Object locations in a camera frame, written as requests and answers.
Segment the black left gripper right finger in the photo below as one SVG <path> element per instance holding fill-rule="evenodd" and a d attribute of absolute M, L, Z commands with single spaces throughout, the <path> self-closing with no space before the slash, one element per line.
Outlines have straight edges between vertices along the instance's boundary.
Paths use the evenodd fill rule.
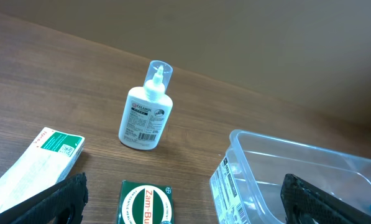
<path fill-rule="evenodd" d="M 286 224 L 371 224 L 371 216 L 294 174 L 286 174 L 280 197 Z"/>

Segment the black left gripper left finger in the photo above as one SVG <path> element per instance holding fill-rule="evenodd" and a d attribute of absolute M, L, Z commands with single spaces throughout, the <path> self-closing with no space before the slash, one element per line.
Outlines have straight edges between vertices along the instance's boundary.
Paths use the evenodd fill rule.
<path fill-rule="evenodd" d="M 85 173 L 73 175 L 0 213 L 0 224 L 80 224 L 88 203 Z"/>

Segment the white green medicine box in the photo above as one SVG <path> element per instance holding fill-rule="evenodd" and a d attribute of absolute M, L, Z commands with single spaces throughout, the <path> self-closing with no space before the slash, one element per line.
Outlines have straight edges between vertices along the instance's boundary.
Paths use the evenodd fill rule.
<path fill-rule="evenodd" d="M 83 136 L 44 127 L 0 177 L 0 213 L 64 180 L 84 143 Z"/>

